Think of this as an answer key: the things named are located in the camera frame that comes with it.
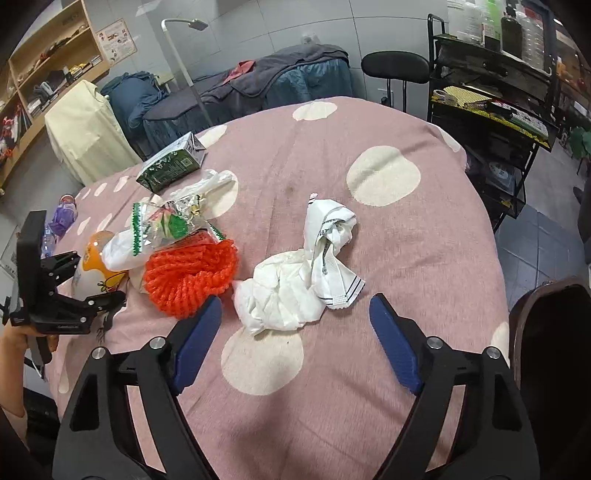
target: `chair leg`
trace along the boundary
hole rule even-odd
[[[402,111],[406,113],[406,80],[402,82]]]
[[[388,106],[392,108],[392,92],[390,89],[390,79],[386,80],[386,95],[388,97]]]

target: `orange mesh fruit net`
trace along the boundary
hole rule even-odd
[[[234,241],[209,242],[193,235],[152,254],[146,263],[145,289],[164,313],[179,320],[195,314],[209,295],[220,295],[236,274]]]

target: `lamp head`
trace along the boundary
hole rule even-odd
[[[189,27],[193,28],[194,30],[199,30],[201,32],[208,27],[208,24],[202,22],[201,20],[195,19],[189,24]]]

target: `metal rolling cart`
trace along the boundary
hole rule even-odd
[[[434,20],[441,24],[439,35],[433,33]],[[525,179],[535,156],[540,147],[551,151],[556,140],[553,43],[546,42],[544,72],[447,34],[443,19],[435,15],[428,16],[427,26],[427,119],[466,150],[466,173],[496,232],[506,215],[517,218],[521,213]]]

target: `blue gripper pad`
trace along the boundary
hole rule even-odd
[[[222,302],[215,297],[177,354],[173,385],[178,394],[195,382],[221,323]]]
[[[413,349],[396,325],[384,302],[374,296],[369,302],[369,321],[390,361],[398,383],[417,395],[423,387]]]

